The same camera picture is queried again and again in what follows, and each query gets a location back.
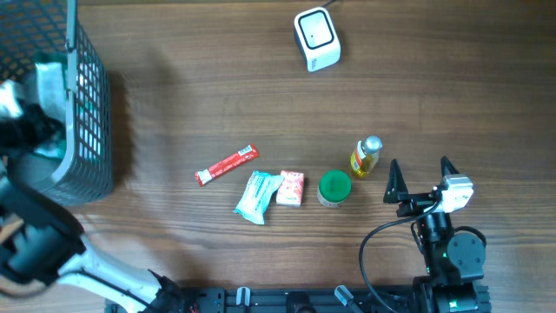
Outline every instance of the wooden surface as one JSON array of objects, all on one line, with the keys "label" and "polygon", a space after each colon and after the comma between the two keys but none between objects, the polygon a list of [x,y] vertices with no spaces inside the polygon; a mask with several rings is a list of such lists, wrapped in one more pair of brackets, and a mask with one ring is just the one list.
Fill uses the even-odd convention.
[{"label": "wooden surface", "polygon": [[[440,158],[475,183],[454,225],[483,231],[495,312],[556,305],[556,10],[537,1],[345,1],[342,44],[309,74],[293,19],[317,3],[110,5],[79,17],[110,70],[114,194],[71,208],[91,240],[185,285],[362,286],[362,238],[395,219],[382,203],[390,160],[408,187],[440,181]],[[348,170],[355,143],[384,143],[373,175],[340,210],[320,177]],[[205,187],[194,179],[247,143],[261,157]],[[253,170],[305,173],[300,209],[271,203],[267,224],[232,211]],[[409,225],[367,247],[374,283],[425,275]],[[56,286],[2,312],[100,312],[103,300]]]}]

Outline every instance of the green lid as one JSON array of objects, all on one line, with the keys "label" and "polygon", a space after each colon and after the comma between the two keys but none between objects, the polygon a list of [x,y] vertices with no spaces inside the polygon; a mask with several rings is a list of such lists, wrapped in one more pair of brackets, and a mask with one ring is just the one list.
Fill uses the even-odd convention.
[{"label": "green lid", "polygon": [[342,202],[351,192],[351,180],[341,170],[330,170],[321,178],[319,192],[329,202]]}]

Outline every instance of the small pink package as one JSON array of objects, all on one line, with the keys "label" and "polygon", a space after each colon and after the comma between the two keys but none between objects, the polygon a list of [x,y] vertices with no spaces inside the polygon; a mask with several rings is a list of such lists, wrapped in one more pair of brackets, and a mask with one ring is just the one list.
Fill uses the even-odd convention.
[{"label": "small pink package", "polygon": [[276,203],[289,206],[301,206],[301,197],[303,195],[303,173],[283,170],[280,175],[284,176],[278,193],[276,194]]}]

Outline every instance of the bottle cap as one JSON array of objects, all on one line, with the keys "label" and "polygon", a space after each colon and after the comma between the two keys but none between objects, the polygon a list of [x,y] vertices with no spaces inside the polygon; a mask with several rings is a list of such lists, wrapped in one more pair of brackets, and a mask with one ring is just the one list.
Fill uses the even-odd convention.
[{"label": "bottle cap", "polygon": [[321,178],[318,192],[330,203],[341,203],[351,192],[351,180],[341,170],[330,170]]},{"label": "bottle cap", "polygon": [[365,140],[364,147],[365,152],[373,154],[382,149],[382,141],[377,136],[370,136],[367,140]]}]

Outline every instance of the plastic basket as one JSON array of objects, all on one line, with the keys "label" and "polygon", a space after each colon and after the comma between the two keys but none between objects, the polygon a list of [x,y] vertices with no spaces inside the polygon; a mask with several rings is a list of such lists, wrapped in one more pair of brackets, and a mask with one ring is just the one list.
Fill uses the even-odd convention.
[{"label": "plastic basket", "polygon": [[77,20],[76,0],[0,1],[0,82],[21,82],[37,51],[68,58],[67,148],[51,173],[28,183],[63,205],[103,198],[112,191],[109,79]]}]

